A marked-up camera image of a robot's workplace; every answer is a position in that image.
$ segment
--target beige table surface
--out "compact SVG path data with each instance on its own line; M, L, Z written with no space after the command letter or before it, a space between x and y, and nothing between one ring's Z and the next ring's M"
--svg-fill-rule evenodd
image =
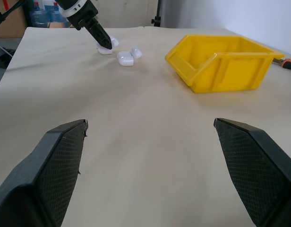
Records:
M64 227L254 226L213 122L262 128L291 156L291 71L272 65L256 91L194 94L164 56L185 34L231 32L107 31L120 45L102 56L85 30L27 29L0 84L0 184L46 131L88 119ZM144 56L124 68L116 53L133 45Z

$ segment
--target yellow storage bin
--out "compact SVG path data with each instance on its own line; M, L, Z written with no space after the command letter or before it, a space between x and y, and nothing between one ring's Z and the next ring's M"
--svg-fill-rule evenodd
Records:
M256 89L274 58L284 57L242 36L187 35L165 57L196 93Z

